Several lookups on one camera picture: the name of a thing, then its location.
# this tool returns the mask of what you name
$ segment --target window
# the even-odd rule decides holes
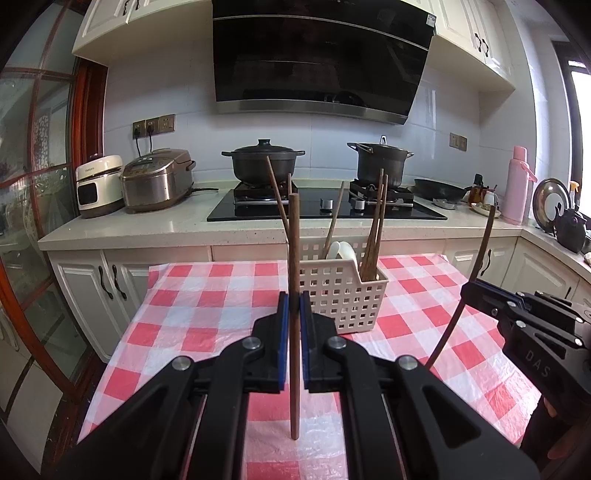
[[[579,183],[575,200],[591,216],[591,75],[570,43],[555,42],[569,103],[572,135],[571,180]]]

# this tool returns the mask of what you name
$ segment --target metal screw head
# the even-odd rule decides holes
[[[418,367],[418,362],[417,359],[414,358],[412,355],[403,355],[400,358],[398,358],[398,365],[400,365],[400,368],[402,368],[403,370],[410,371]]]
[[[173,368],[175,370],[183,371],[189,368],[190,366],[191,359],[188,356],[181,355],[173,360]]]
[[[259,337],[246,337],[242,341],[242,346],[246,350],[256,350],[262,345],[261,339]]]
[[[334,336],[334,337],[330,337],[327,341],[326,341],[327,345],[334,349],[334,350],[341,350],[342,348],[345,348],[347,346],[347,340],[345,340],[343,337],[339,337],[339,336]]]

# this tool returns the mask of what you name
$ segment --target range hood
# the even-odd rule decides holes
[[[403,124],[434,26],[400,0],[213,0],[217,110]]]

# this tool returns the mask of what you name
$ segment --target black wok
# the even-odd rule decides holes
[[[433,180],[414,180],[414,190],[419,196],[427,200],[446,200],[448,203],[457,203],[464,198],[466,192],[472,187],[466,187],[461,189],[460,187],[454,187],[447,183]]]

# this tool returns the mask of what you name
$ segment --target chopstick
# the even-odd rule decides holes
[[[336,225],[336,218],[339,216],[339,209],[340,209],[340,201],[343,199],[343,192],[345,191],[345,182],[342,181],[340,183],[340,190],[339,190],[339,198],[336,201],[336,209],[333,209],[333,217],[330,221],[330,228],[329,233],[326,235],[326,240],[324,241],[324,248],[322,249],[322,257],[326,258],[326,255],[329,253],[330,248],[330,241],[332,240],[332,234],[335,231]]]
[[[491,237],[492,224],[495,221],[495,210],[495,206],[492,205],[491,211],[488,213],[488,220],[486,221],[484,236],[482,237],[482,242],[480,243],[480,248],[478,249],[478,254],[476,256],[476,261],[474,262],[474,266],[472,267],[472,272],[470,273],[468,281],[474,280],[478,276],[478,271],[482,267],[482,260],[484,260],[484,254],[486,252],[486,247],[488,246],[488,239]],[[443,335],[437,342],[437,345],[435,346],[433,353],[429,356],[429,360],[427,360],[427,363],[425,364],[425,367],[427,367],[427,369],[430,369],[433,366],[435,360],[437,360],[437,358],[441,354],[443,347],[449,340],[449,337],[452,335],[452,331],[458,323],[458,320],[460,319],[460,316],[462,315],[462,311],[464,310],[465,306],[466,302],[463,300],[460,300],[460,303],[457,304],[456,310],[454,310],[453,312],[452,319],[447,324],[447,327],[443,332]]]
[[[359,267],[359,275],[361,276],[362,281],[363,281],[363,278],[365,276],[365,273],[366,273],[366,270],[368,267],[369,254],[372,251],[372,247],[375,242],[376,230],[378,228],[379,205],[380,205],[380,201],[382,199],[382,186],[383,186],[382,181],[383,181],[383,179],[384,179],[384,169],[380,168],[379,181],[378,181],[378,193],[377,193],[377,197],[376,197],[376,204],[375,204],[375,210],[374,210],[374,219],[371,223],[371,229],[369,230],[368,242],[367,242],[367,245],[365,246],[365,255],[363,256],[363,263],[361,263],[361,265]]]
[[[283,208],[283,204],[281,203],[281,195],[279,194],[279,187],[277,187],[277,181],[275,179],[275,174],[273,173],[273,167],[271,167],[271,160],[269,160],[269,156],[265,157],[265,163],[267,164],[267,172],[269,173],[269,180],[271,181],[271,186],[273,187],[273,192],[275,192],[275,200],[277,200],[277,208],[279,208],[281,220],[283,221],[283,228],[285,229],[285,234],[287,235],[287,238],[289,238],[290,237],[290,227],[287,223],[287,216],[285,215],[285,209]]]
[[[371,263],[369,264],[369,270],[367,273],[367,279],[365,281],[374,281],[378,273],[378,257],[379,257],[379,246],[382,242],[382,229],[384,228],[384,217],[386,215],[386,200],[388,198],[388,175],[384,175],[384,183],[382,185],[384,195],[382,195],[382,205],[379,211],[379,225],[378,225],[378,237],[374,243],[374,247],[371,254]]]
[[[292,193],[289,200],[290,433],[297,440],[300,436],[300,196]]]

